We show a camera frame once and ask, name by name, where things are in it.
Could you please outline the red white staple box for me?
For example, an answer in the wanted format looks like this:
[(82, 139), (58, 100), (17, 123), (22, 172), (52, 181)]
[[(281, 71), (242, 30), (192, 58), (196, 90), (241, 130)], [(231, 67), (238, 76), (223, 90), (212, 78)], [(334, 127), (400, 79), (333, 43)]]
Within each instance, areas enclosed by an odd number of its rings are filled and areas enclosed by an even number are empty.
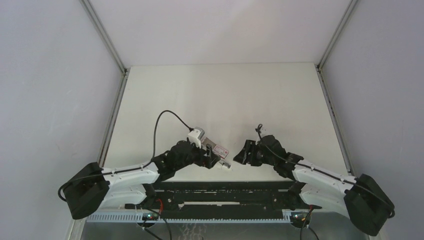
[(216, 144), (216, 143), (214, 143), (212, 140), (210, 140), (209, 138), (207, 138), (207, 137), (205, 137), (203, 140), (202, 140), (202, 144), (203, 145), (210, 145), (211, 146), (211, 149), (212, 149), (212, 152), (215, 154), (215, 155), (217, 155), (217, 156), (219, 156), (221, 159), (225, 159), (227, 156), (228, 156), (228, 154), (229, 154), (229, 151), (227, 150), (227, 149), (225, 149), (224, 147), (222, 147), (222, 146), (220, 146), (220, 145), (218, 145), (218, 144)]

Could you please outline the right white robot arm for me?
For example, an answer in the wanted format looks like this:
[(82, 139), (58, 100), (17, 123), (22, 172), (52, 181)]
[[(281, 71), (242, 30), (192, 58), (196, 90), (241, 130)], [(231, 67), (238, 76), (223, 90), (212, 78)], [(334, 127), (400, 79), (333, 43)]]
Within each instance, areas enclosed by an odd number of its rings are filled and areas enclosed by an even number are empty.
[(270, 165), (279, 176), (293, 180), (288, 190), (291, 210), (308, 205), (335, 212), (369, 236), (378, 235), (395, 216), (393, 202), (371, 176), (345, 176), (318, 167), (287, 152), (273, 135), (246, 140), (233, 160), (252, 167)]

